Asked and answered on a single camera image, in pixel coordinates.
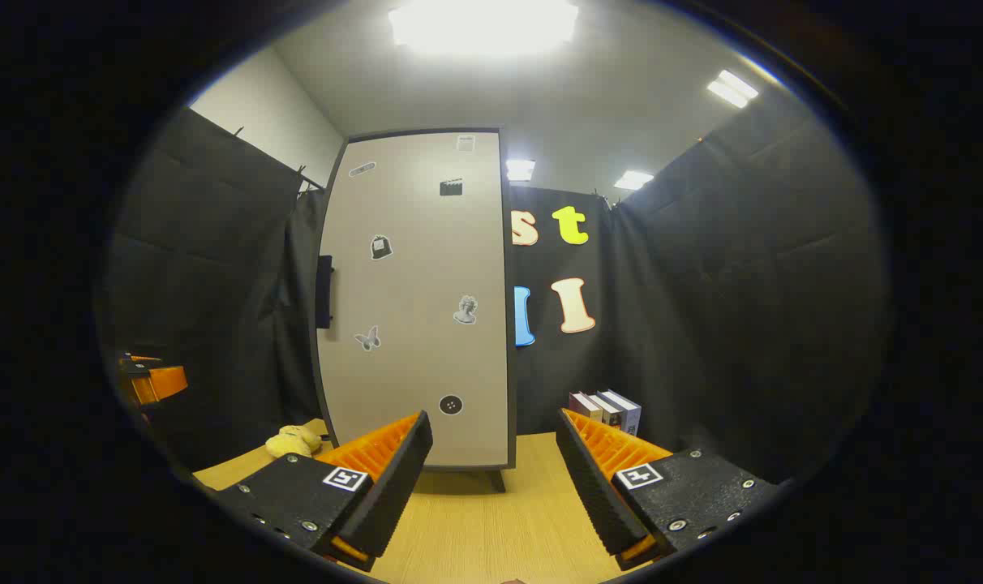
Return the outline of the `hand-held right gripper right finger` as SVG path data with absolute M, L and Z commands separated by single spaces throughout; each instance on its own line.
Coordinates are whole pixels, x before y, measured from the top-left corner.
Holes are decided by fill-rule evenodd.
M 574 489 L 619 569 L 700 547 L 780 492 L 710 449 L 671 452 L 567 408 L 556 419 Z

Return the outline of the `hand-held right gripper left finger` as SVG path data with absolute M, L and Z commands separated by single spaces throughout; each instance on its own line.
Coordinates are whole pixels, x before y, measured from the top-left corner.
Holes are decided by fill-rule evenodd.
M 433 444 L 424 410 L 319 456 L 287 453 L 216 502 L 251 527 L 369 572 L 384 555 Z

